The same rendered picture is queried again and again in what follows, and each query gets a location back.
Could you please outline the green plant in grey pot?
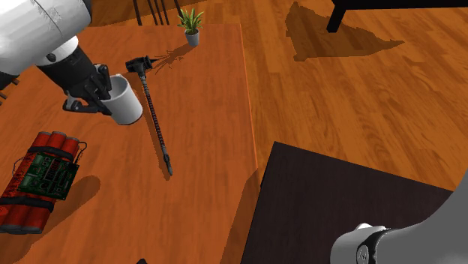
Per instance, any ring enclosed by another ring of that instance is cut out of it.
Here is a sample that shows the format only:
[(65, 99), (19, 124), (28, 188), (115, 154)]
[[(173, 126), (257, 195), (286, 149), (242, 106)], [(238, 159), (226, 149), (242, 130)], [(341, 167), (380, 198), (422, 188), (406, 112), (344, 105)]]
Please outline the green plant in grey pot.
[(196, 47), (200, 43), (200, 29), (202, 28), (201, 22), (204, 11), (196, 14), (194, 7), (191, 9), (191, 12), (188, 10), (180, 11), (181, 15), (178, 15), (178, 18), (181, 20), (181, 23), (178, 26), (184, 29), (188, 44), (191, 47)]

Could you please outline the red dynamite bundle with circuit board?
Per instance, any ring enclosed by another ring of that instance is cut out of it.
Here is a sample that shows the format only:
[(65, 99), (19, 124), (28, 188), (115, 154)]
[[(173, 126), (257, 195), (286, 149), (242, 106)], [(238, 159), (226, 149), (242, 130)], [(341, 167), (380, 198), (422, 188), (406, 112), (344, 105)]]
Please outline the red dynamite bundle with circuit board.
[(39, 132), (0, 195), (0, 233), (41, 234), (56, 202), (66, 199), (86, 147), (60, 131)]

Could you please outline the dark chair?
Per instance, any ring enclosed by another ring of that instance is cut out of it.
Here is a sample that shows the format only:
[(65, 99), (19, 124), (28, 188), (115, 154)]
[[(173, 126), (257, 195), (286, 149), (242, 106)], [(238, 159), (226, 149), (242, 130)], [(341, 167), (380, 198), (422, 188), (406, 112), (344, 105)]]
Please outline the dark chair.
[(182, 9), (179, 0), (131, 0), (135, 18), (138, 26), (143, 24), (142, 17), (144, 11), (148, 10), (152, 21), (156, 26), (169, 26), (169, 7), (174, 7), (177, 11), (178, 22), (182, 21)]

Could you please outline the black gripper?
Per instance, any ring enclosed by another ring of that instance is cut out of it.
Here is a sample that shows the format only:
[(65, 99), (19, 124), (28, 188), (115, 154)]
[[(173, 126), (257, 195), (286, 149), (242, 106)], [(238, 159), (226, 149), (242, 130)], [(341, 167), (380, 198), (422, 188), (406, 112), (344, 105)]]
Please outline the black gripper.
[(102, 102), (111, 98), (112, 90), (109, 68), (105, 64), (93, 64), (80, 46), (73, 49), (60, 46), (47, 54), (44, 60), (46, 64), (37, 64), (37, 67), (67, 96), (63, 110), (112, 115)]

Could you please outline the black table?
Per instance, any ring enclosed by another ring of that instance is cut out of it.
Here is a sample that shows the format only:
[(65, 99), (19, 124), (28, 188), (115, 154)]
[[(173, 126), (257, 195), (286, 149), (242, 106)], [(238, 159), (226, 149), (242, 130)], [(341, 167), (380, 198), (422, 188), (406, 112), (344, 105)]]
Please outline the black table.
[(331, 0), (333, 11), (328, 21), (328, 33), (336, 33), (348, 10), (468, 8), (468, 0)]

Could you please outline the white mug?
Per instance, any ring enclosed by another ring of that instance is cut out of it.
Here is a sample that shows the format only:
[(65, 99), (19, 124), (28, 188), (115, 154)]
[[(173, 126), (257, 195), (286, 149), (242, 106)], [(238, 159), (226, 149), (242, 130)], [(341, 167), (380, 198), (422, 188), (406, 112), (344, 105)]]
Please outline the white mug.
[(110, 77), (112, 89), (110, 99), (102, 100), (111, 112), (111, 118), (119, 125), (131, 125), (143, 114), (143, 107), (135, 95), (131, 84), (120, 73)]

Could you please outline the black long-handled hammer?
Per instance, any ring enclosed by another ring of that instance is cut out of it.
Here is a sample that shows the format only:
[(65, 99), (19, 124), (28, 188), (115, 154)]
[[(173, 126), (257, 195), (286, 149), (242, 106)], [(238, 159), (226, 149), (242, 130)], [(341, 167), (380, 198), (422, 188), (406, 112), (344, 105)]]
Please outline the black long-handled hammer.
[(146, 56), (143, 56), (143, 57), (137, 57), (137, 58), (133, 58), (129, 61), (126, 61), (125, 62), (125, 67), (127, 69), (127, 71), (129, 73), (137, 73), (142, 85), (143, 85), (143, 91), (145, 93), (145, 98), (146, 98), (146, 101), (147, 101), (147, 104), (148, 104), (148, 108), (150, 110), (150, 113), (151, 113), (151, 119), (153, 121), (153, 124), (154, 124), (154, 128), (156, 130), (156, 134), (157, 134), (157, 138), (158, 138), (158, 141), (159, 141), (159, 144), (160, 144), (160, 148), (161, 148), (161, 151), (162, 151), (162, 154), (163, 154), (163, 161), (164, 163), (166, 164), (166, 168), (168, 170), (168, 173), (170, 176), (173, 175), (173, 167), (172, 167), (172, 164), (171, 164), (171, 161), (170, 161), (170, 156), (167, 152), (167, 147), (166, 147), (166, 144), (164, 142), (164, 137), (162, 135), (162, 132), (161, 132), (161, 127), (159, 125), (159, 122), (158, 122), (158, 117), (156, 115), (156, 112), (155, 112), (155, 108), (154, 108), (154, 105), (152, 103), (152, 98), (151, 98), (151, 95), (150, 95), (150, 91), (149, 91), (149, 87), (148, 87), (148, 83), (147, 83), (147, 77), (146, 77), (146, 71), (148, 69), (152, 69), (153, 66), (152, 64), (154, 62), (158, 61), (158, 58), (149, 58), (148, 55)]

